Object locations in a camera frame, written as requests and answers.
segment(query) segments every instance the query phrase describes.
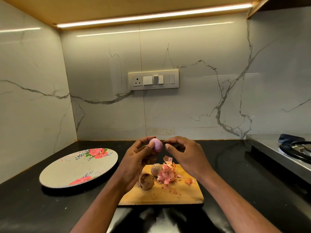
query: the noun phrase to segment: onion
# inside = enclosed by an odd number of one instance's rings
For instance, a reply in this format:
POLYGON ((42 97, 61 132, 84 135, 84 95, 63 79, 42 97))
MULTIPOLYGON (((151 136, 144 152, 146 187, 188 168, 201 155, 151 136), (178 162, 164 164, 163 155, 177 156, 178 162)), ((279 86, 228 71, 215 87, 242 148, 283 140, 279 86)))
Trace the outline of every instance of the onion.
POLYGON ((154 151, 155 152, 157 152, 157 153, 159 153, 161 150, 162 150, 162 142, 159 140, 159 139, 157 139, 157 138, 152 138, 150 141, 149 141, 149 143, 150 142, 153 142, 154 144, 155 144, 155 146, 153 147, 153 149, 154 149, 154 151))
POLYGON ((139 177, 139 186, 143 190, 150 190, 155 184, 154 178, 149 173, 144 173, 139 177))
POLYGON ((158 173, 159 173, 160 171, 162 171, 162 170, 163 170, 162 165, 159 164, 159 163, 155 163, 155 164, 151 167, 151 169, 150 169, 151 174, 152 174, 153 176, 157 176, 158 173))

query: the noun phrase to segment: floral plate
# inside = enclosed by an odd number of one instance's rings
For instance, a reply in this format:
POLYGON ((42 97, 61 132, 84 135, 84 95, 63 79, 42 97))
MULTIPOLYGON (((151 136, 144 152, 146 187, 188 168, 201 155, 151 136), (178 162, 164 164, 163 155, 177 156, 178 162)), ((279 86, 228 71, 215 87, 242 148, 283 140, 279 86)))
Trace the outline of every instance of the floral plate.
POLYGON ((111 149, 82 150, 51 163, 41 172, 39 181, 49 188, 80 185, 108 172, 117 160, 118 154, 111 149))

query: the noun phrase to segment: cutting board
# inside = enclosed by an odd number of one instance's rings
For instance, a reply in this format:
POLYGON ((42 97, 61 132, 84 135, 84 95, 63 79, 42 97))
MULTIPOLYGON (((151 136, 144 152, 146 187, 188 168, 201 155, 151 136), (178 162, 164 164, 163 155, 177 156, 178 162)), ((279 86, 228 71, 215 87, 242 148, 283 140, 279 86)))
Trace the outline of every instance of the cutting board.
MULTIPOLYGON (((142 173, 151 174, 151 167, 152 165, 146 165, 142 173)), ((162 189, 163 184, 159 184, 156 181, 156 177, 155 184, 150 190, 142 190, 137 182, 135 186, 123 196, 119 205, 203 203, 203 194, 197 181, 195 180, 195 183, 190 185, 186 184, 185 178, 194 178, 186 173, 180 164, 176 164, 176 172, 177 175, 181 175, 183 178, 176 178, 174 182, 169 184, 166 190, 162 189)))

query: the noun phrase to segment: wall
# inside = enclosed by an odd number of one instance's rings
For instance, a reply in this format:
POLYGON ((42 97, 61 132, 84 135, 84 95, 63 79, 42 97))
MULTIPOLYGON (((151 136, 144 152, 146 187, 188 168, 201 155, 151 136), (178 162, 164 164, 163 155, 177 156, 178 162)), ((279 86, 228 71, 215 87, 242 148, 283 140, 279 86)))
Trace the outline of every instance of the wall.
POLYGON ((311 7, 63 32, 78 139, 310 133, 310 34, 311 7), (176 68, 179 89, 128 90, 176 68))
POLYGON ((0 183, 76 140, 58 32, 1 0, 0 108, 0 183))

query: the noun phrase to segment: gas stove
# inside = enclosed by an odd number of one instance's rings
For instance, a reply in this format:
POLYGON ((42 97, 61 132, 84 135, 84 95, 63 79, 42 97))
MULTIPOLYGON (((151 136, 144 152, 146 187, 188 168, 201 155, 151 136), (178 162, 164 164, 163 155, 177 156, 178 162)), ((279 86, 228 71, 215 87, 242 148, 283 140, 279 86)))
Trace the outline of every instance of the gas stove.
POLYGON ((311 184, 311 134, 253 134, 246 140, 311 184))

